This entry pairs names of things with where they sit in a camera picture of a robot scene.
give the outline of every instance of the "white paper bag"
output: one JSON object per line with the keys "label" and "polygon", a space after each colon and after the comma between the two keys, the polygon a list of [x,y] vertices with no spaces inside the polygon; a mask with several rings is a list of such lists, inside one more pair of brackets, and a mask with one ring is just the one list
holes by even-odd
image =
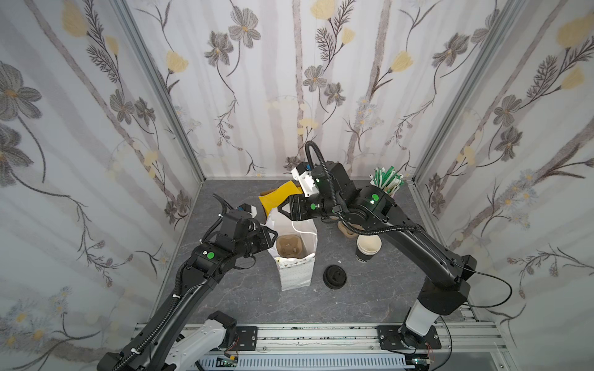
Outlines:
{"label": "white paper bag", "polygon": [[318,246],[318,230],[312,219],[294,221],[281,214],[276,208],[270,210],[266,226],[278,232],[279,237],[286,234],[298,234],[303,240],[307,256],[303,259],[282,258],[274,246],[268,252],[276,261],[279,270],[282,291],[309,286],[314,273],[315,249]]}

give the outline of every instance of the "green wrapped straw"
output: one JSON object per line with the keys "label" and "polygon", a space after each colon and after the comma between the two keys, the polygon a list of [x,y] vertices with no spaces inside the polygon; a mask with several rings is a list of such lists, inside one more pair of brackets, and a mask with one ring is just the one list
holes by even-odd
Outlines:
{"label": "green wrapped straw", "polygon": [[389,196],[393,196],[396,191],[404,184],[402,174],[398,174],[394,166],[386,171],[386,168],[376,167],[373,175],[369,175],[370,183],[378,188],[381,188]]}

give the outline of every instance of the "black robotic arm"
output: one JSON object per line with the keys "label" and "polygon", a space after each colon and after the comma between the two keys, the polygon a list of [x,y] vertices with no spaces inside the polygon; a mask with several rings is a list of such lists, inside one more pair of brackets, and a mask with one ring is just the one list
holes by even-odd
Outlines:
{"label": "black robotic arm", "polygon": [[[314,165],[310,149],[318,157],[318,165]],[[353,232],[382,234],[418,265],[427,277],[400,334],[403,344],[410,347],[423,344],[423,337],[437,317],[451,314],[467,300],[470,285],[466,280],[473,274],[476,260],[442,246],[411,222],[380,188],[374,185],[355,187],[344,167],[325,161],[314,142],[305,144],[305,153],[308,162],[292,170],[304,193],[288,197],[278,210],[291,220],[335,216]],[[351,224],[360,225],[363,231]]]}

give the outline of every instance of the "coffee cup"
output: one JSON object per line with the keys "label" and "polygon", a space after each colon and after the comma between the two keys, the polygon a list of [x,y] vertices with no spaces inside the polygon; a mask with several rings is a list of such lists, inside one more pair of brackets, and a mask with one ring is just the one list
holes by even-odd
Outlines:
{"label": "coffee cup", "polygon": [[367,263],[381,249],[381,239],[377,235],[357,237],[357,260]]}

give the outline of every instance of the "robotic arm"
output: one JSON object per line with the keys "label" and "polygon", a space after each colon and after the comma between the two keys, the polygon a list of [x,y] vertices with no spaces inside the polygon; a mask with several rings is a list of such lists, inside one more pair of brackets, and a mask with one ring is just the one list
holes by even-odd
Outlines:
{"label": "robotic arm", "polygon": [[[315,151],[319,165],[314,165],[310,149]],[[400,340],[406,347],[420,348],[438,316],[451,314],[468,298],[467,280],[476,268],[476,260],[442,246],[411,222],[380,188],[368,185],[357,189],[340,163],[324,161],[314,142],[305,144],[305,153],[308,162],[291,172],[304,193],[290,196],[278,210],[291,220],[335,216],[352,232],[381,233],[418,265],[427,277],[400,328]],[[362,226],[363,231],[350,224]]]}
{"label": "robotic arm", "polygon": [[[314,165],[310,148],[320,162]],[[402,345],[422,349],[432,324],[440,315],[449,315],[468,297],[466,282],[476,268],[470,255],[459,256],[440,245],[410,221],[402,209],[380,188],[368,185],[357,189],[340,163],[324,161],[315,143],[305,144],[308,161],[297,165],[293,177],[303,194],[288,197],[278,210],[291,220],[336,216],[353,232],[382,233],[394,246],[427,275],[421,292],[398,331]],[[98,371],[185,370],[212,348],[229,348],[238,341],[236,322],[221,312],[213,313],[192,335],[180,333],[190,314],[235,267],[238,257],[252,257],[270,249],[278,234],[260,223],[249,205],[233,209],[215,195],[223,211],[204,235],[201,244],[178,269],[175,288],[155,315],[120,353],[106,353]],[[359,224],[364,230],[352,227]],[[210,236],[218,225],[214,242]]]}
{"label": "robotic arm", "polygon": [[[120,353],[106,353],[101,358],[98,371],[186,370],[212,348],[229,348],[236,340],[236,322],[222,312],[210,315],[191,336],[182,340],[179,335],[190,314],[233,269],[237,258],[270,249],[278,234],[245,211],[249,205],[227,213],[229,204],[215,197],[223,205],[222,215],[179,267],[173,292]],[[221,228],[211,243],[210,235],[219,224]]]}

